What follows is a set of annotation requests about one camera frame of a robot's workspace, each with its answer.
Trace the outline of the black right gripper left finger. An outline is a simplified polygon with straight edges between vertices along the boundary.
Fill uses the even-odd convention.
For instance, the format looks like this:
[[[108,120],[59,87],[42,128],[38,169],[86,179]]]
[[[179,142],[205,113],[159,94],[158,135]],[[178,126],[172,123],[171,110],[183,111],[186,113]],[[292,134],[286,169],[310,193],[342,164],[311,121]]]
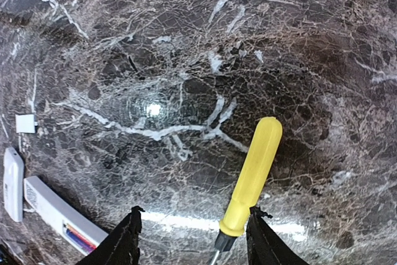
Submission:
[[[105,240],[76,265],[137,265],[140,258],[138,247],[142,230],[141,213],[134,206],[123,220],[109,233]]]

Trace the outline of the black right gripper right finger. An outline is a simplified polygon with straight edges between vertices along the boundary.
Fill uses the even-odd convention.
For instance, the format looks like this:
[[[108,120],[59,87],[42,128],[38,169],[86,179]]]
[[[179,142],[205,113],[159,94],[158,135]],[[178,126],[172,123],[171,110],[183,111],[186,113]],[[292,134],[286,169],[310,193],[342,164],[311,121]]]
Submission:
[[[272,218],[259,207],[250,208],[246,229],[248,264],[250,265],[306,265],[265,222]]]

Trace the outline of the white button remote control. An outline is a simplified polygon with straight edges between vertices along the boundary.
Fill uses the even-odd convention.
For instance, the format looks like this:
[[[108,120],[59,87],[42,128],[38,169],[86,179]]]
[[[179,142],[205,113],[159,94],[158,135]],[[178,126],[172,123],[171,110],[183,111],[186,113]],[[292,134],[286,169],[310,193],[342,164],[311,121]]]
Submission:
[[[64,239],[63,224],[72,226],[97,247],[108,236],[108,233],[72,208],[37,176],[24,179],[24,198],[42,220]]]

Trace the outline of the yellow handled screwdriver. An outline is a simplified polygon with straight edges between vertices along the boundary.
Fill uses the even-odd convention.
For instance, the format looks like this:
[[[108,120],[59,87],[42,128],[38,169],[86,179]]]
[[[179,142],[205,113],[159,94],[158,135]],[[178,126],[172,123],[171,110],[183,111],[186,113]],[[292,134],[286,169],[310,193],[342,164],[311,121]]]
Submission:
[[[283,134],[282,124],[274,117],[260,119],[256,126],[239,178],[215,240],[215,254],[210,264],[215,264],[219,255],[229,251],[238,237],[243,235],[250,208],[257,204]]]

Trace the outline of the grey battery cover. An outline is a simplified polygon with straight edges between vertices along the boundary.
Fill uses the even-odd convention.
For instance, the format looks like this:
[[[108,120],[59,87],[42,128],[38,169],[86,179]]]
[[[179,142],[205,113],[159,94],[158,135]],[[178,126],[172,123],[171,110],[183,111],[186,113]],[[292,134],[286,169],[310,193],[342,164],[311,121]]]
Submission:
[[[15,115],[15,119],[17,133],[36,132],[37,121],[34,114]]]

